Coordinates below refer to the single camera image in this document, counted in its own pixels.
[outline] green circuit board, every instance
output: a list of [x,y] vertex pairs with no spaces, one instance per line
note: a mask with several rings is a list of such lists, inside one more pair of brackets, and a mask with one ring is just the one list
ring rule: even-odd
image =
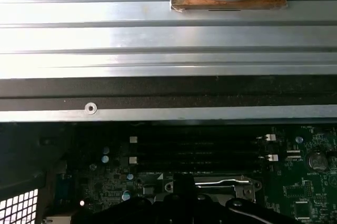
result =
[[[220,135],[223,128],[215,130]],[[246,132],[254,136],[272,134],[276,138],[270,145],[278,161],[253,174],[243,174],[262,181],[263,190],[259,191],[257,203],[303,223],[337,223],[337,133],[333,126],[250,126],[228,130],[237,135]],[[98,212],[122,202],[125,191],[142,196],[151,190],[146,181],[157,181],[161,175],[161,172],[137,173],[129,166],[128,158],[123,161],[127,153],[124,144],[130,137],[128,128],[79,128],[77,132],[69,162],[73,168],[69,176],[62,176],[72,180],[77,196],[56,192],[58,201],[60,197],[66,201],[89,198],[91,203],[86,207]],[[106,164],[101,161],[104,146],[110,148],[110,161]]]
[[325,132],[314,127],[274,131],[282,147],[280,161],[265,177],[266,207],[304,223],[337,223],[337,158],[329,157],[329,168],[324,172],[316,172],[308,164],[317,150],[337,149],[334,128]]

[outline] metal rail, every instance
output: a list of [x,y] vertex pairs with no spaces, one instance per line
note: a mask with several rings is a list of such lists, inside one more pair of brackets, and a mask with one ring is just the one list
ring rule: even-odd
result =
[[0,0],[0,79],[337,74],[337,0],[281,11],[169,0]]

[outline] electronic chip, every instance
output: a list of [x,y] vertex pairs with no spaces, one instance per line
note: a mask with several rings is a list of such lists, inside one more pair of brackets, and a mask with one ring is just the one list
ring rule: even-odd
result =
[[295,202],[295,217],[299,220],[310,219],[310,203],[307,201]]

